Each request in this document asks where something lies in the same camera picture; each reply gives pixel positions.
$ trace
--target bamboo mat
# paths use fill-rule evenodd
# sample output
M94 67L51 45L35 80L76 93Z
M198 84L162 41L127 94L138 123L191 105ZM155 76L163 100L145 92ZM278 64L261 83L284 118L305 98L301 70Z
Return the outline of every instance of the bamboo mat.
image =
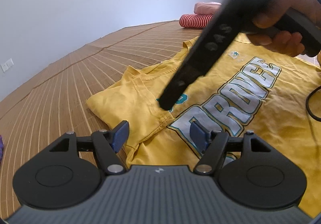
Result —
M200 34L177 21L125 28L50 64L0 102L5 145L0 171L1 218L20 206L12 189L15 171L67 131L88 136L108 129L86 100L118 81L128 65L141 69L171 58L182 42ZM125 160L123 150L119 157ZM91 153L81 157L94 163Z

